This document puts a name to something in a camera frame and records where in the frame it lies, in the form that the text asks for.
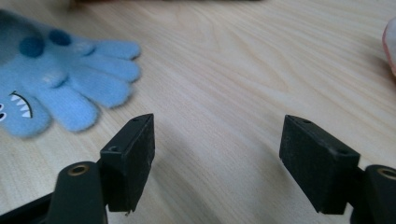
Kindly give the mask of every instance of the cartoon teeth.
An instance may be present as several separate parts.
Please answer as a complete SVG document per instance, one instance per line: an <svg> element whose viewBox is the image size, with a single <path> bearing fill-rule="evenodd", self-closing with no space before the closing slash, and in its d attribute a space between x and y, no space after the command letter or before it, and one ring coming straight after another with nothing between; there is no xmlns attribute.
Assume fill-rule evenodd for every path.
<svg viewBox="0 0 396 224"><path fill-rule="evenodd" d="M31 119L33 117L32 109L29 103L21 96L18 95L16 92L11 93L11 101L16 101L17 105L21 105L21 112L24 112L21 116L24 118Z"/></svg>

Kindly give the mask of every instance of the light blue glove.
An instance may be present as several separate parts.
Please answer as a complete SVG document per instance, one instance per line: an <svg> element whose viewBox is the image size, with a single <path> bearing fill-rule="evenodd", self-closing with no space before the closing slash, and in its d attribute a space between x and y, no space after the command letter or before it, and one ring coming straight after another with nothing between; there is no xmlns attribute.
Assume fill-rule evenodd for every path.
<svg viewBox="0 0 396 224"><path fill-rule="evenodd" d="M92 41L0 10L0 125L28 137L54 117L67 130L92 126L94 103L123 104L139 76L134 42Z"/></svg>

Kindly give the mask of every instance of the light wooden surface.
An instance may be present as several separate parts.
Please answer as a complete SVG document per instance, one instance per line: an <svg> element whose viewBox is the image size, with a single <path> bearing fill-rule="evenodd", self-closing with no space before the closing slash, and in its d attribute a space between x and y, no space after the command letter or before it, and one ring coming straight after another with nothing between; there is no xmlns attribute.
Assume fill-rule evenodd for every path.
<svg viewBox="0 0 396 224"><path fill-rule="evenodd" d="M278 158L285 114L396 167L396 79L382 50L394 0L2 0L0 7L90 38L137 41L142 77L126 105L83 133L53 122L33 139L0 131L0 214L96 161L136 116L154 113L156 157L135 213L110 223L348 223L317 214Z"/></svg>

